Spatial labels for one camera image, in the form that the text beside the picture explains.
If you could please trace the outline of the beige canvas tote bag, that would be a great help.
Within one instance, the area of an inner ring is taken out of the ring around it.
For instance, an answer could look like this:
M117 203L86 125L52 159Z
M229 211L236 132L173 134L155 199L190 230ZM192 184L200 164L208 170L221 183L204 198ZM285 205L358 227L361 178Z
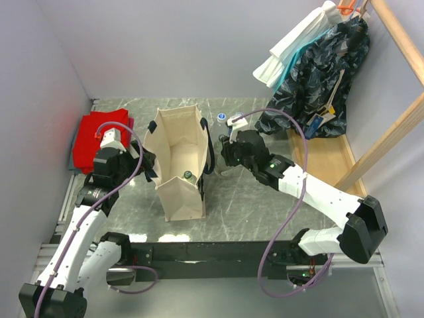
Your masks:
M143 147L156 155L152 181L165 221L202 219L206 216L204 176L215 169L215 153L207 119L198 106L158 109L150 121ZM182 179L185 171L195 185Z

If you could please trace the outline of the green cap bottle front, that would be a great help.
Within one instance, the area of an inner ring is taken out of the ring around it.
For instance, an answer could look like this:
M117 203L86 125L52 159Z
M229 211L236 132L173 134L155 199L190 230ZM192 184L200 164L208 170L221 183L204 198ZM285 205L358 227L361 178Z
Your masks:
M195 185L197 183L196 176L189 170L187 170L183 173L182 179L193 184L193 185Z

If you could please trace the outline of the clear bottle white blue cap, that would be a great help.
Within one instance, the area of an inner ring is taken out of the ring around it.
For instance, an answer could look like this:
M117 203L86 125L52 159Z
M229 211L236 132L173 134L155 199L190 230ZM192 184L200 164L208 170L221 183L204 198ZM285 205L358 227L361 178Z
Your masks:
M227 116L224 113L219 113L217 115L217 126L226 127L227 126Z

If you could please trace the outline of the green cap glass bottle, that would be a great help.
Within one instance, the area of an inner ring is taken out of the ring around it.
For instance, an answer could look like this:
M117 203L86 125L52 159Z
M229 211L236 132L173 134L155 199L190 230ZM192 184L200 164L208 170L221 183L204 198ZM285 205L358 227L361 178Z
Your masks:
M215 173L220 177L229 177L233 172L233 167L218 165L215 167Z

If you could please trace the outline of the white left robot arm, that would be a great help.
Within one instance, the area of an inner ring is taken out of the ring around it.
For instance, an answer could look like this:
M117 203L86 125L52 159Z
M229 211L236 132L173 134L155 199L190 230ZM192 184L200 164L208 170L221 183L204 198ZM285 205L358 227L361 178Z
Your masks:
M137 140L128 148L118 141L101 143L54 255L35 283L23 284L19 292L26 317L83 317L90 292L107 280L110 269L124 268L135 276L139 267L128 235L108 232L93 252L89 249L120 189L152 168L154 159Z

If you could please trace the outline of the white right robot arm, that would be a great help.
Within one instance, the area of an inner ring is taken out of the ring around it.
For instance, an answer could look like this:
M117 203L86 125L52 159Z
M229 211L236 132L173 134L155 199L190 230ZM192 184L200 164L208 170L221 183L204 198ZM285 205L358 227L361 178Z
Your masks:
M226 165L243 166L261 184L301 199L334 222L333 228L298 232L288 250L294 262L305 264L313 256L330 253L343 253L359 264L369 262L388 233L376 198L345 193L303 172L290 159L270 153L254 130L239 132L235 141L222 135L220 141Z

